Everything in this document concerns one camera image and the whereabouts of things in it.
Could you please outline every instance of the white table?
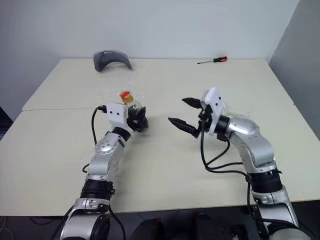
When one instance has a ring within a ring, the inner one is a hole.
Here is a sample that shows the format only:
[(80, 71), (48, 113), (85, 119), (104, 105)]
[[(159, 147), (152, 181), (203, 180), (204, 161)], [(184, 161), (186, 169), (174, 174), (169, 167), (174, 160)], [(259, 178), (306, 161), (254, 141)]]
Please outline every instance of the white table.
[[(319, 141), (262, 59), (200, 64), (198, 60), (134, 59), (134, 71), (110, 66), (94, 71), (90, 59), (64, 59), (47, 77), (0, 141), (0, 215), (63, 215), (79, 197), (84, 164), (94, 154), (94, 107), (119, 102), (131, 90), (147, 107), (149, 129), (136, 134), (121, 161), (115, 212), (158, 211), (246, 204), (241, 175), (205, 171), (199, 141), (167, 120), (197, 123), (198, 111), (181, 101), (219, 87), (234, 109), (249, 112), (274, 147), (292, 201), (320, 199), (315, 179), (320, 167)], [(101, 138), (110, 125), (96, 115)], [(223, 142), (207, 138), (207, 158)], [(239, 161), (234, 147), (220, 160)]]

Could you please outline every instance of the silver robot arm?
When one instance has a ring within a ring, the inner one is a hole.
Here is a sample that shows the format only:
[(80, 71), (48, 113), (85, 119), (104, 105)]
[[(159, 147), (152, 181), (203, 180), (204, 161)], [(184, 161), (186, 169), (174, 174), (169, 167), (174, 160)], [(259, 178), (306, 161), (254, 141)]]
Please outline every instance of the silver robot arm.
[(108, 115), (112, 132), (98, 141), (88, 166), (80, 198), (75, 200), (61, 232), (61, 240), (105, 240), (110, 229), (110, 199), (113, 183), (126, 142), (135, 131), (148, 127), (146, 108), (130, 111), (127, 105), (108, 103), (101, 110)]
[(202, 129), (218, 139), (228, 139), (240, 154), (248, 186), (256, 203), (251, 212), (259, 234), (270, 240), (310, 239), (299, 230), (299, 223), (282, 185), (271, 144), (250, 119), (222, 115), (225, 103), (217, 88), (206, 91), (201, 99), (184, 98), (191, 107), (201, 109), (198, 129), (178, 118), (169, 118), (177, 128), (198, 137)]

